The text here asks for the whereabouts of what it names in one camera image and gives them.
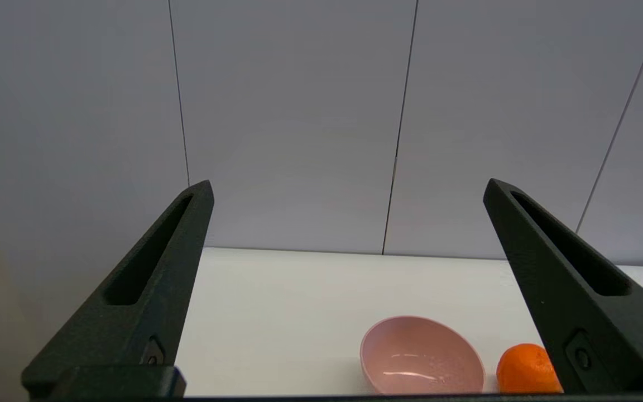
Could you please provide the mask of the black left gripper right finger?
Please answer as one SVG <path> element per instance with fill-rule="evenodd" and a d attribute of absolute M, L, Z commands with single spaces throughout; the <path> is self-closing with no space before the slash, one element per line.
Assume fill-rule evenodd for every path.
<path fill-rule="evenodd" d="M 520 188 L 483 202 L 562 389 L 643 395 L 643 287 Z"/>

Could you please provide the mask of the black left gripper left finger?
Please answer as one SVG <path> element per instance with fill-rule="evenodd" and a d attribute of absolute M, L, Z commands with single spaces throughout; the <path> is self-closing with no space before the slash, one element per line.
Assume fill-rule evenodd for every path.
<path fill-rule="evenodd" d="M 169 400 L 214 208 L 210 181 L 181 192 L 31 363 L 30 400 Z"/>

